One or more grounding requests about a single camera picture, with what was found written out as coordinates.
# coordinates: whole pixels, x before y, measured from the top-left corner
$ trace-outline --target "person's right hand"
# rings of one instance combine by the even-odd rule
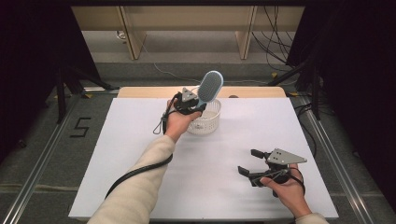
[[[298,169],[297,164],[290,164],[289,167]],[[291,174],[301,180],[300,173],[295,169],[290,169]],[[271,178],[263,177],[260,182],[276,192],[279,200],[289,208],[295,218],[312,213],[306,203],[302,186],[295,180],[289,179],[286,183],[280,185]]]

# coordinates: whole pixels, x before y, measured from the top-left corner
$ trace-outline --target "sweater sleeve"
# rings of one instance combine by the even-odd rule
[[[175,151],[174,141],[164,135],[143,152],[129,170],[166,160]],[[149,223],[167,165],[135,175],[120,183],[102,202],[88,223]]]
[[[319,213],[309,214],[296,219],[296,224],[327,224],[328,222]]]

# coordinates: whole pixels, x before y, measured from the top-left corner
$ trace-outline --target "white paper sheet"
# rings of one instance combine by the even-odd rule
[[[288,98],[219,99],[219,127],[208,135],[184,133],[168,166],[151,218],[160,220],[266,220],[292,217],[268,188],[238,174],[268,169],[250,150],[278,147],[307,158],[300,164],[314,212],[338,217]],[[134,164],[165,110],[167,99],[114,99],[82,180],[70,217],[88,218],[111,185]]]

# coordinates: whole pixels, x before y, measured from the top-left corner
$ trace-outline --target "gray floor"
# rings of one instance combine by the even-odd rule
[[[241,61],[232,32],[150,32],[145,40],[146,51],[142,52],[137,61],[129,59],[126,45],[116,38],[115,32],[84,32],[84,35],[102,79],[114,86],[196,85],[194,81],[174,76],[201,79],[209,70],[219,70],[225,80],[229,81],[225,85],[258,86],[272,80],[272,73],[283,73],[271,68],[268,62],[276,68],[288,69],[274,58],[269,58],[267,62],[265,53],[254,40],[250,44],[248,59]],[[289,41],[288,37],[282,37],[285,42]],[[271,47],[277,55],[282,56],[279,46]],[[286,92],[294,91],[293,85],[288,85],[294,80],[295,77],[285,81],[282,88]],[[83,84],[94,86],[87,81]],[[18,223],[81,223],[69,218],[68,211],[114,97],[117,95],[102,92],[78,99]],[[290,100],[294,105],[302,104],[302,97]],[[352,155],[353,146],[330,106],[326,104],[326,99],[322,97],[320,100],[323,103],[320,109],[321,123],[347,167],[374,223],[396,223],[396,216],[386,199],[359,158]],[[0,165],[0,217],[7,213],[55,129],[55,93],[48,98],[47,105],[48,108],[42,109],[28,135],[24,136],[27,147],[15,148]],[[79,118],[91,118],[80,123],[90,129],[85,137],[73,138],[71,135],[83,133],[82,130],[75,130]],[[308,114],[303,114],[301,120],[316,138],[316,162],[339,212],[340,217],[329,220],[330,223],[359,223],[324,148],[315,135]],[[306,139],[313,149],[314,143],[308,134]]]

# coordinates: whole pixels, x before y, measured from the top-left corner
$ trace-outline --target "person's left hand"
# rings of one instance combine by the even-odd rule
[[[168,135],[174,140],[174,142],[177,142],[178,138],[187,131],[190,123],[201,115],[202,112],[194,112],[189,115],[182,115],[179,112],[171,113],[166,123],[165,135]]]

